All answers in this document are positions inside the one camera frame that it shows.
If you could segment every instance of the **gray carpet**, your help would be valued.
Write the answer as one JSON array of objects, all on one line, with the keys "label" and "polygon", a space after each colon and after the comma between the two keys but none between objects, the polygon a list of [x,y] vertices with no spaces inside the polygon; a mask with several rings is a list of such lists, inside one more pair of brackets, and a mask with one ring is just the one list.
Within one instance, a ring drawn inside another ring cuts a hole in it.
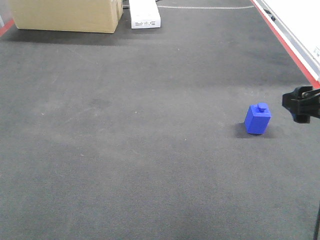
[{"label": "gray carpet", "polygon": [[[0,38],[1,240],[312,239],[320,121],[281,106],[306,78],[255,8],[160,15]],[[252,136],[258,102],[273,118]]]}]

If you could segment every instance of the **black cable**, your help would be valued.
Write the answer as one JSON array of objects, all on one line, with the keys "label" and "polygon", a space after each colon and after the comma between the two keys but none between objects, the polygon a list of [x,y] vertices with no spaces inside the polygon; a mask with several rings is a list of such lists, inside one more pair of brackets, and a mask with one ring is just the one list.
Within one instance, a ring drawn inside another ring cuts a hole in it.
[{"label": "black cable", "polygon": [[314,229],[314,234],[313,234],[313,240],[318,240],[319,228],[320,228],[320,206],[319,206],[318,215],[317,215],[317,217],[316,217],[316,223],[315,223],[315,229]]},{"label": "black cable", "polygon": [[[125,1],[128,1],[128,0],[122,0],[122,2],[125,2]],[[159,1],[161,1],[161,0],[155,0],[155,2],[159,2]],[[129,9],[129,7],[128,6],[124,6],[123,9]]]}]

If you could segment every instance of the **blue block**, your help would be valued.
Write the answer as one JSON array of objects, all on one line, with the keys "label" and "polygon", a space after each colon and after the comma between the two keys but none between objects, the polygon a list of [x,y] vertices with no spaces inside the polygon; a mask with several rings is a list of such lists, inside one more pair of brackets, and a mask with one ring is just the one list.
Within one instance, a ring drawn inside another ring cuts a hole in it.
[{"label": "blue block", "polygon": [[248,134],[264,134],[272,115],[266,103],[250,105],[244,125]]}]

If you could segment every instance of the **white device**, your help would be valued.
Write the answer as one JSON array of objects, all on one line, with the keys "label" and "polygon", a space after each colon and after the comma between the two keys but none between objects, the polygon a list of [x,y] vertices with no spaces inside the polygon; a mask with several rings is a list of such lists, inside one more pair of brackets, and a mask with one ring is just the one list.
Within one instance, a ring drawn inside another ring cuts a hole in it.
[{"label": "white device", "polygon": [[156,0],[129,0],[129,5],[132,29],[161,27],[161,17]]}]

